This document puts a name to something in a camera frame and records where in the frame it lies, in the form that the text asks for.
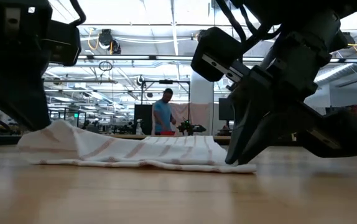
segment white towel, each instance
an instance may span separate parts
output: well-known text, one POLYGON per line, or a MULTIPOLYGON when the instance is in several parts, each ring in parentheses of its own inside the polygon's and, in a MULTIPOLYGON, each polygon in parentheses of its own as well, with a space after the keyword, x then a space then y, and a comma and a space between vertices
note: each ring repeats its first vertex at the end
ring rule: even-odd
POLYGON ((154 166, 169 170, 250 173, 256 165, 225 164, 213 136, 146 137, 142 141, 96 134, 59 120, 23 135, 18 148, 31 164, 98 167, 154 166))

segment blue t-shirt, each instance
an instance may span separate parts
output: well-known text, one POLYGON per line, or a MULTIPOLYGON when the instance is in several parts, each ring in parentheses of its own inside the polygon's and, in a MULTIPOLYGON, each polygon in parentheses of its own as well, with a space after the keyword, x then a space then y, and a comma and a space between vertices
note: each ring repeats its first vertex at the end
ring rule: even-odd
POLYGON ((154 103, 154 111, 159 114, 163 124, 168 128, 168 130, 163 130, 163 126, 155 122, 155 132, 171 131, 170 117, 172 115, 172 110, 170 109, 170 105, 164 103, 162 100, 158 100, 154 103))

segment metal frame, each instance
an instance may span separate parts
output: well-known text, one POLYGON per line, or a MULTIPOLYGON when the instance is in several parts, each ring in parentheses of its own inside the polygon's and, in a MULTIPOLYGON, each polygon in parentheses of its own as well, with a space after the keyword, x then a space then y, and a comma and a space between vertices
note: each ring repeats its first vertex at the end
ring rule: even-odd
POLYGON ((191 98, 191 82, 190 81, 174 81, 174 80, 159 80, 159 81, 146 81, 143 80, 141 81, 141 105, 144 99, 144 92, 147 91, 149 87, 151 87, 154 83, 160 83, 160 84, 166 84, 166 85, 171 85, 173 83, 178 83, 181 85, 181 83, 186 83, 188 85, 188 120, 190 120, 190 98, 191 98), (144 89, 144 85, 146 83, 150 83, 150 85, 144 89))
MULTIPOLYGON (((49 110, 49 117, 51 118, 51 116, 52 116, 52 112, 53 112, 53 110, 49 110)), ((63 118, 64 118, 64 120, 65 120, 65 117, 66 117, 66 115, 67 115, 67 112, 76 112, 77 114, 78 114, 78 119, 76 120, 76 126, 79 128, 79 114, 81 114, 81 113, 84 113, 85 114, 85 121, 86 121, 86 119, 87 119, 87 112, 84 112, 84 111, 80 111, 80 110, 77 110, 77 111, 70 111, 69 110, 69 108, 64 108, 64 112, 63 112, 63 114, 64 114, 64 116, 63 116, 63 118)), ((60 119, 60 116, 61 116, 61 111, 59 111, 58 112, 58 119, 60 119)))

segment man's arm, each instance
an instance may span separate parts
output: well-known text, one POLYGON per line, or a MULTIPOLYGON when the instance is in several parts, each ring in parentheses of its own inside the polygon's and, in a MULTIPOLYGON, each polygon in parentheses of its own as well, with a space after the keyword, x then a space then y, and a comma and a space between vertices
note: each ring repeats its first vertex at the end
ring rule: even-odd
POLYGON ((160 106, 158 104, 154 105, 154 117, 155 117, 155 122, 157 124, 161 124, 162 128, 165 130, 166 129, 166 124, 163 123, 162 118, 160 117, 159 111, 161 110, 160 106))
POLYGON ((174 119, 173 115, 170 115, 170 122, 171 122, 173 125, 176 125, 176 119, 174 119))

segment pink curtain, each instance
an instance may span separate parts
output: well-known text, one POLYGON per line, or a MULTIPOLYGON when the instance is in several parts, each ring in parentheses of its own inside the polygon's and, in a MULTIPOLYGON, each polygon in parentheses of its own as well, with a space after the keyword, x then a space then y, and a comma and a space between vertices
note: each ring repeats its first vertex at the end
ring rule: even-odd
MULTIPOLYGON (((176 119, 177 124, 175 125, 176 127, 180 125, 181 122, 185 121, 188 119, 188 107, 190 107, 190 121, 192 124, 200 124, 206 129, 209 127, 209 105, 205 104, 195 104, 195 103, 190 103, 187 104, 175 104, 175 103, 170 103, 170 107, 172 109, 172 116, 176 119)), ((179 130, 174 127, 173 124, 171 124, 172 130, 174 130, 176 133, 176 136, 181 136, 182 133, 179 132, 179 130)), ((152 134, 154 134, 155 130, 155 118, 154 115, 152 115, 152 134)))

